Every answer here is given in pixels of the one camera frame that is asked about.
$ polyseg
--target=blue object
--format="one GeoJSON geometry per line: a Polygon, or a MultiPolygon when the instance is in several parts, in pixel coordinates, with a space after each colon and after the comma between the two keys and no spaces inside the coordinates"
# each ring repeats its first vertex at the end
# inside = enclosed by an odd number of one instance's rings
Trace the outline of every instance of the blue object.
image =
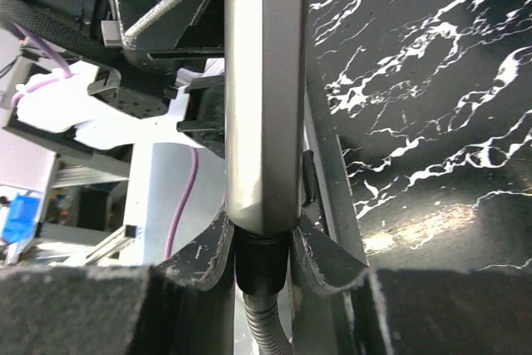
{"type": "Polygon", "coordinates": [[[16,243],[32,235],[39,202],[40,199],[35,197],[17,195],[9,205],[9,213],[2,233],[4,240],[8,243],[16,243]]]}

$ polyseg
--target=black connector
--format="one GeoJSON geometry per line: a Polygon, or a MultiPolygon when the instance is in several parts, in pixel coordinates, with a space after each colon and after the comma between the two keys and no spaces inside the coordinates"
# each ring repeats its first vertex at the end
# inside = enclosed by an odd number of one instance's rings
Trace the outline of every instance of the black connector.
{"type": "Polygon", "coordinates": [[[261,297],[281,291],[289,248],[290,232],[262,236],[235,226],[234,259],[240,289],[261,297]]]}

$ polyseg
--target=silver metal column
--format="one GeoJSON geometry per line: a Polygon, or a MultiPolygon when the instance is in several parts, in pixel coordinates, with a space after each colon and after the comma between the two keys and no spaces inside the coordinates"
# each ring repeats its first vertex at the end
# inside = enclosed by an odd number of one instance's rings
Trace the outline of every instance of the silver metal column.
{"type": "Polygon", "coordinates": [[[225,0],[229,218],[256,234],[300,212],[307,0],[225,0]]]}

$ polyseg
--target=white marble veining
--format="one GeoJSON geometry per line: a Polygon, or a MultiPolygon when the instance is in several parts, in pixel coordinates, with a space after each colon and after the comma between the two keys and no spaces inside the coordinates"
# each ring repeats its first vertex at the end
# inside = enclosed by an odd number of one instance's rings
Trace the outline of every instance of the white marble veining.
{"type": "Polygon", "coordinates": [[[532,263],[532,258],[529,258],[525,261],[522,265],[511,265],[511,264],[500,264],[500,265],[488,265],[484,268],[481,268],[479,270],[487,270],[490,268],[513,268],[513,269],[524,269],[527,268],[532,263]]]}
{"type": "MultiPolygon", "coordinates": [[[[371,0],[351,0],[341,7],[332,7],[337,0],[325,0],[313,2],[311,10],[319,10],[328,7],[320,17],[313,21],[315,34],[314,39],[320,45],[330,39],[336,30],[346,23],[363,2],[371,0]]],[[[434,12],[423,18],[418,18],[400,27],[393,28],[383,35],[381,42],[396,37],[400,43],[398,52],[389,54],[375,61],[374,68],[366,71],[361,76],[353,76],[353,66],[356,65],[360,56],[367,51],[369,43],[361,41],[367,27],[373,24],[374,17],[369,17],[365,22],[359,22],[360,28],[353,30],[355,33],[341,40],[341,47],[351,46],[352,55],[347,60],[345,67],[333,81],[326,85],[328,97],[332,104],[332,113],[346,112],[356,123],[357,116],[369,106],[380,107],[376,119],[366,135],[389,135],[391,138],[400,139],[402,145],[393,149],[388,155],[371,164],[360,160],[351,161],[347,165],[350,178],[357,179],[357,175],[371,171],[382,173],[394,164],[395,159],[401,159],[409,151],[417,149],[421,144],[428,141],[438,141],[441,136],[455,134],[458,130],[468,126],[475,117],[477,111],[495,100],[497,96],[511,86],[518,77],[520,68],[532,61],[532,46],[522,46],[508,51],[505,59],[500,63],[498,71],[493,75],[492,84],[488,87],[476,87],[474,90],[463,95],[451,109],[439,110],[439,116],[420,123],[409,120],[409,115],[402,112],[403,126],[383,126],[381,116],[387,113],[388,108],[401,101],[418,98],[432,90],[431,83],[442,71],[452,68],[456,63],[465,59],[468,52],[475,47],[502,41],[505,37],[532,29],[532,15],[523,16],[522,9],[530,5],[531,0],[525,0],[517,8],[509,10],[505,17],[496,21],[487,18],[489,7],[486,4],[490,0],[451,0],[443,5],[435,5],[434,12]],[[454,12],[470,14],[470,23],[460,25],[452,18],[454,12]],[[433,69],[426,73],[422,79],[403,79],[403,68],[412,60],[422,60],[426,57],[431,47],[445,48],[446,54],[441,56],[433,69]],[[389,82],[378,86],[373,82],[385,77],[389,82]]],[[[338,49],[332,49],[322,54],[322,57],[330,57],[338,49]]],[[[510,126],[502,136],[494,136],[479,142],[464,145],[458,151],[449,155],[436,155],[441,159],[429,165],[420,165],[421,168],[410,174],[392,177],[388,182],[372,183],[365,179],[363,186],[367,190],[367,196],[355,203],[358,218],[363,223],[365,215],[376,207],[395,199],[398,195],[407,192],[421,180],[432,177],[451,174],[456,168],[469,165],[474,168],[500,168],[510,160],[512,155],[524,144],[532,139],[532,131],[524,136],[516,138],[511,145],[499,147],[499,142],[508,136],[513,136],[523,124],[529,124],[532,111],[515,116],[514,125],[510,126]],[[496,151],[502,155],[502,161],[493,161],[490,152],[496,151]]]]}

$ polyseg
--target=black and white marble pattern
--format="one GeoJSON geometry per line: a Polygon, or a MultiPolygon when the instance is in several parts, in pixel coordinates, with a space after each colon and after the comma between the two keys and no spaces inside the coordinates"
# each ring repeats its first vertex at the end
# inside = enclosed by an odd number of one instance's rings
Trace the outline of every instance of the black and white marble pattern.
{"type": "Polygon", "coordinates": [[[532,0],[310,0],[372,266],[532,271],[532,0]]]}

